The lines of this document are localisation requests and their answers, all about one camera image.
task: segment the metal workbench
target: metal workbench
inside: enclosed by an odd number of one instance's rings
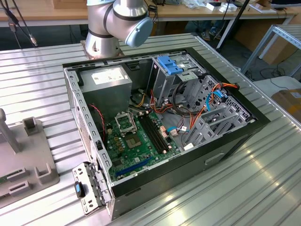
[[[227,60],[191,34],[149,38],[126,55],[193,47],[272,122],[236,154],[111,225],[299,225],[301,222],[300,124],[254,87]],[[0,106],[7,123],[43,121],[60,182],[0,209],[3,225],[108,224],[102,209],[85,217],[71,169],[87,160],[72,118],[62,63],[85,60],[79,44],[0,52]]]

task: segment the cardboard box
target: cardboard box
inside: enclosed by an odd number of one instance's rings
[[[281,90],[275,93],[272,99],[301,122],[301,89]]]
[[[87,8],[87,0],[52,0],[53,8]]]

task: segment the green circuit board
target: green circuit board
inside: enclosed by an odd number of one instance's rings
[[[160,131],[160,126],[162,126],[162,124],[156,114],[150,113],[148,117],[155,129],[161,135],[162,131]],[[124,137],[121,136],[116,121],[111,121],[106,124],[106,127],[111,129],[110,134],[108,135],[107,152],[112,161],[112,167],[109,169],[112,181],[135,174],[148,166],[154,165],[180,153],[175,142],[171,138],[166,140],[162,135],[162,139],[168,146],[168,150],[166,153],[157,151],[155,148],[156,146],[151,142],[151,139],[149,139],[147,133],[144,131],[138,116],[134,116],[133,119],[137,131],[134,134],[131,132],[127,133]],[[122,170],[128,170],[130,167],[134,167],[135,169],[120,175],[120,172],[123,172]]]

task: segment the sticker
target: sticker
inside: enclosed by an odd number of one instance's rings
[[[98,72],[92,74],[92,79],[94,80],[96,85],[111,82],[111,81],[119,81],[123,80],[124,77],[120,72],[119,68],[110,69],[105,72]]]
[[[186,145],[186,146],[184,147],[184,150],[187,151],[187,150],[189,150],[189,149],[191,149],[191,148],[193,148],[193,144],[192,144],[192,143]]]
[[[294,98],[301,98],[301,94],[300,93],[297,93],[297,92],[294,92],[294,93],[291,93]]]

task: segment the blue connector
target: blue connector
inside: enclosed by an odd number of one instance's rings
[[[167,70],[167,73],[169,75],[179,74],[184,71],[182,68],[179,68],[175,64],[175,61],[170,59],[169,56],[159,56],[158,61],[162,65],[162,67],[164,67]]]
[[[132,171],[134,171],[135,169],[137,169],[139,167],[145,166],[149,162],[149,160],[151,160],[151,159],[152,159],[152,157],[150,157],[150,158],[148,158],[146,160],[143,160],[143,161],[141,161],[141,162],[139,162],[139,163],[137,163],[137,164],[135,164],[133,166],[125,168],[125,169],[123,169],[121,171],[118,171],[118,172],[115,173],[115,176],[120,176],[120,175],[129,173],[129,172],[132,172]]]

